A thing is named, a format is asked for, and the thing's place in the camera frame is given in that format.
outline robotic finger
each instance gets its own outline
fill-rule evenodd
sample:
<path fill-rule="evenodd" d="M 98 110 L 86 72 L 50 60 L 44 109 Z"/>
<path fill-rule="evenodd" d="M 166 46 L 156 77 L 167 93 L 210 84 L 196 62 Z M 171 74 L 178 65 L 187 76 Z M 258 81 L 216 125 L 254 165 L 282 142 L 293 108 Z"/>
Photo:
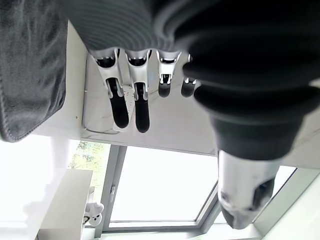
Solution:
<path fill-rule="evenodd" d="M 118 61 L 120 49 L 110 48 L 106 53 L 107 56 L 97 57 L 95 60 L 103 85 L 108 92 L 114 122 L 119 128 L 123 129 L 129 124 L 129 116 Z"/>
<path fill-rule="evenodd" d="M 148 62 L 151 50 L 126 50 L 129 73 L 135 101 L 135 126 L 140 133 L 150 127 L 148 104 Z"/>
<path fill-rule="evenodd" d="M 181 55 L 180 51 L 165 52 L 158 50 L 156 52 L 159 68 L 159 95 L 166 98 L 170 94 L 171 81 L 174 76 L 175 66 Z"/>
<path fill-rule="evenodd" d="M 191 60 L 192 60 L 192 57 L 189 54 L 188 62 L 191 62 Z M 185 76 L 181 86 L 181 95 L 185 98 L 191 97 L 195 92 L 196 83 L 197 83 L 197 80 L 195 78 Z"/>

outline robotic hand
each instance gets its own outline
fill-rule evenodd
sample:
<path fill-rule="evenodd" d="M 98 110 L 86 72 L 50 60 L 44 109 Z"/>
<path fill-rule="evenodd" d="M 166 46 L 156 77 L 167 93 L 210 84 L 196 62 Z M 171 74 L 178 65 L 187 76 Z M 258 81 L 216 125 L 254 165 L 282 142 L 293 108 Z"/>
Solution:
<path fill-rule="evenodd" d="M 107 68 L 117 61 L 110 49 L 125 49 L 142 133 L 149 128 L 149 49 L 160 50 L 163 97 L 170 91 L 166 64 L 181 51 L 191 54 L 183 67 L 185 83 L 200 82 L 190 92 L 212 122 L 222 212 L 231 227 L 245 228 L 272 196 L 304 116 L 320 103 L 320 90 L 310 86 L 320 77 L 320 2 L 80 0 L 76 7 L 73 2 L 64 1 L 64 10 L 100 67 L 99 59 Z M 120 76 L 111 77 L 105 84 L 110 100 L 117 98 L 117 105 L 111 103 L 114 120 L 125 127 L 122 83 Z"/>

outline white power strip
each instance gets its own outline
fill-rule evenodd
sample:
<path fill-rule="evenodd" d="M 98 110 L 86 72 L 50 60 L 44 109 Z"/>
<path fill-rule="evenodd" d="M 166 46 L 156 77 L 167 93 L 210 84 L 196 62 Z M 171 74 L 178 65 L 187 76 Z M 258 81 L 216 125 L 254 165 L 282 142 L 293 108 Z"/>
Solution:
<path fill-rule="evenodd" d="M 135 108 L 135 97 L 134 97 L 134 90 L 132 89 L 132 87 L 124 85 L 123 86 L 123 93 L 124 93 L 124 100 L 125 100 L 126 109 L 128 111 L 128 116 L 129 116 L 129 124 L 125 128 L 120 128 L 115 123 L 113 123 L 112 129 L 115 131 L 118 131 L 118 132 L 126 132 L 128 130 L 128 127 L 129 127 L 130 121 L 131 121 L 131 116 L 132 116 L 132 113 L 134 112 L 134 108 Z"/>

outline window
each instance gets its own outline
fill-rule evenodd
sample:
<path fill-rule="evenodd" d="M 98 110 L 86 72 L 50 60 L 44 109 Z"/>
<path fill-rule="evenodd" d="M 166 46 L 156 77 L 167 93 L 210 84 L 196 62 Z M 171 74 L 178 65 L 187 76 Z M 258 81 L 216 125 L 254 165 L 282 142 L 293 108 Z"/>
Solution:
<path fill-rule="evenodd" d="M 200 227 L 216 202 L 216 157 L 133 146 L 120 152 L 108 162 L 115 167 L 102 196 L 103 231 Z"/>
<path fill-rule="evenodd" d="M 212 156 L 128 147 L 110 221 L 195 221 L 217 180 Z"/>
<path fill-rule="evenodd" d="M 273 187 L 273 193 L 271 197 L 272 198 L 279 192 L 279 190 L 282 188 L 284 184 L 286 184 L 287 180 L 290 178 L 290 176 L 293 174 L 293 172 L 296 170 L 295 167 L 292 166 L 280 166 L 275 180 L 274 180 L 274 187 Z M 219 215 L 214 220 L 214 224 L 226 224 L 227 221 L 225 220 L 224 215 L 222 212 L 219 213 Z"/>
<path fill-rule="evenodd" d="M 80 141 L 68 168 L 92 170 L 93 201 L 100 202 L 105 182 L 110 144 Z"/>

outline white wall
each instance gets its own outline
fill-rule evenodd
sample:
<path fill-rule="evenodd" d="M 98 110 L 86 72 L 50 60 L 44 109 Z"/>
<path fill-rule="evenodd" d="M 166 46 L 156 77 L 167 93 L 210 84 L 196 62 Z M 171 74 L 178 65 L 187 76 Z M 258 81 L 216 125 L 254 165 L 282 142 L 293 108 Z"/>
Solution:
<path fill-rule="evenodd" d="M 40 135 L 0 141 L 0 239 L 35 239 L 77 145 Z"/>
<path fill-rule="evenodd" d="M 305 190 L 263 240 L 318 240 L 320 236 L 320 176 Z"/>
<path fill-rule="evenodd" d="M 84 228 L 82 230 L 82 240 L 92 240 L 95 238 L 95 228 Z"/>

